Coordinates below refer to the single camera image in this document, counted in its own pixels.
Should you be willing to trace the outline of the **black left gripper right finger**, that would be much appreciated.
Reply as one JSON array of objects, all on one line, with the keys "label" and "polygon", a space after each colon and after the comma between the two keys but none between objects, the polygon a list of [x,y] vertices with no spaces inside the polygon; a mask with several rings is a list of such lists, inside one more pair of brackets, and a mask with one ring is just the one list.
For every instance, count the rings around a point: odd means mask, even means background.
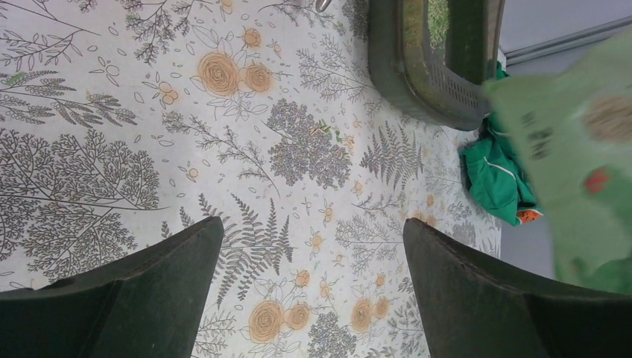
[{"label": "black left gripper right finger", "polygon": [[403,243],[433,357],[629,357],[631,298],[541,277],[416,218]]}]

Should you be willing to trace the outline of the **green cat litter bag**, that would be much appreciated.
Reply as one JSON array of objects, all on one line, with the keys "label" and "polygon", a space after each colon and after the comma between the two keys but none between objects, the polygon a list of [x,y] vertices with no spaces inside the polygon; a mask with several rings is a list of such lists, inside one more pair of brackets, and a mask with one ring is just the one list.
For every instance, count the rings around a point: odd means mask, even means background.
[{"label": "green cat litter bag", "polygon": [[631,293],[631,32],[566,71],[488,81],[552,235],[557,280]]}]

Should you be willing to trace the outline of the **metal litter scoop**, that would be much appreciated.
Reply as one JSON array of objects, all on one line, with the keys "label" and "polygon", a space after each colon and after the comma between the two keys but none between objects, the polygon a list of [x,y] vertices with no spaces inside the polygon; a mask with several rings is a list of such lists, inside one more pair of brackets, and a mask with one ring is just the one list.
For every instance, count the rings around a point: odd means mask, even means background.
[{"label": "metal litter scoop", "polygon": [[318,13],[322,13],[328,8],[328,6],[330,5],[331,2],[332,2],[332,0],[316,0],[315,1],[315,10]]}]

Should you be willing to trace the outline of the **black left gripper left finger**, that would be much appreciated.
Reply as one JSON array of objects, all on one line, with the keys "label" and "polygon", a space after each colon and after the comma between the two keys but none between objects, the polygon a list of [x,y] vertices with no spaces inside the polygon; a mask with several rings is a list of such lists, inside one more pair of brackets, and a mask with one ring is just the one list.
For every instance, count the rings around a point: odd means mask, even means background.
[{"label": "black left gripper left finger", "polygon": [[218,217],[41,289],[36,357],[188,357],[224,235]]}]

